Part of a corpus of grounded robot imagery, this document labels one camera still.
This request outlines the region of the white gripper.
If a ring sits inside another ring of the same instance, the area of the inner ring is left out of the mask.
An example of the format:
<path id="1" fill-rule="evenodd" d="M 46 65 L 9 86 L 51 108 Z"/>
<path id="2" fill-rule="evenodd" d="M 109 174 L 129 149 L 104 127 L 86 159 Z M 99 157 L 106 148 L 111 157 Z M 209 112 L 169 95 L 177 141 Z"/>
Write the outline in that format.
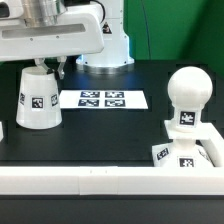
<path id="1" fill-rule="evenodd" d="M 28 28 L 23 19 L 0 20 L 0 61 L 34 59 L 45 74 L 44 58 L 58 57 L 58 79 L 65 76 L 66 56 L 98 53 L 104 47 L 101 8 L 68 8 L 54 26 Z"/>

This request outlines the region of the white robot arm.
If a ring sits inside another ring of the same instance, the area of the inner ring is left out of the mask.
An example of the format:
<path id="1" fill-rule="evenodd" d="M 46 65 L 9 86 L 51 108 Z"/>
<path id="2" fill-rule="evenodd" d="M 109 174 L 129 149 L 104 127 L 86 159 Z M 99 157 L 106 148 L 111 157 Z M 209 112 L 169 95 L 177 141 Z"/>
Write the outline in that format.
<path id="1" fill-rule="evenodd" d="M 69 56 L 78 67 L 113 73 L 130 66 L 124 0 L 0 0 L 0 61 L 33 60 L 64 77 Z"/>

